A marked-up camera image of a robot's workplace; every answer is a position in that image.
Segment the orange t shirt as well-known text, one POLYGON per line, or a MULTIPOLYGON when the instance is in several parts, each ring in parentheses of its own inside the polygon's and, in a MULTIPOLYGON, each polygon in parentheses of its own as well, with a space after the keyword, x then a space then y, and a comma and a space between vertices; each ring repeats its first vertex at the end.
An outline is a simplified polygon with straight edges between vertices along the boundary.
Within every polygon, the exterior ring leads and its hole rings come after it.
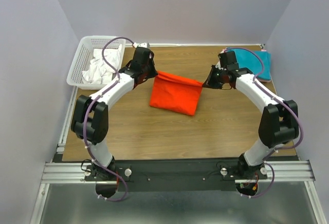
POLYGON ((176 113, 195 115, 202 82, 159 71, 154 79, 150 106, 176 113))

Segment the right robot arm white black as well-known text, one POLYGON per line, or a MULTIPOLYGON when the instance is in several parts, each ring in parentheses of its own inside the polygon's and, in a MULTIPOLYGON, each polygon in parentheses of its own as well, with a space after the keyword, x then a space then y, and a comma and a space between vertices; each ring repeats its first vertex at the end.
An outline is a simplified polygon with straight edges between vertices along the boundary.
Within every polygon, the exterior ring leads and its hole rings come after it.
POLYGON ((298 119, 297 103, 277 96, 251 70, 241 68, 234 51, 234 48, 227 48, 218 54, 219 61, 212 65, 203 87, 222 89, 229 84, 262 113, 257 141, 239 156, 237 165, 233 167, 234 173, 247 179, 260 170, 267 157, 278 150, 286 150, 286 144, 294 139, 302 138, 302 126, 298 119))

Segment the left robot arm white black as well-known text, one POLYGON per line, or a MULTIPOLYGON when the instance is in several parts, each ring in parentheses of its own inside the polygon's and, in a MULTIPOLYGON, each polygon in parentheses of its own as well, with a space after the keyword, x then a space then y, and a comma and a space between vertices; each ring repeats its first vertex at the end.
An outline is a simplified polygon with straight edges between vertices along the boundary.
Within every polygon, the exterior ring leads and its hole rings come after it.
POLYGON ((142 43, 135 46, 133 58, 118 71, 115 79, 96 93, 81 95, 76 100, 70 128, 83 140, 102 180, 118 177, 114 157, 106 144, 109 110, 125 94, 157 75, 154 53, 148 43, 142 43))

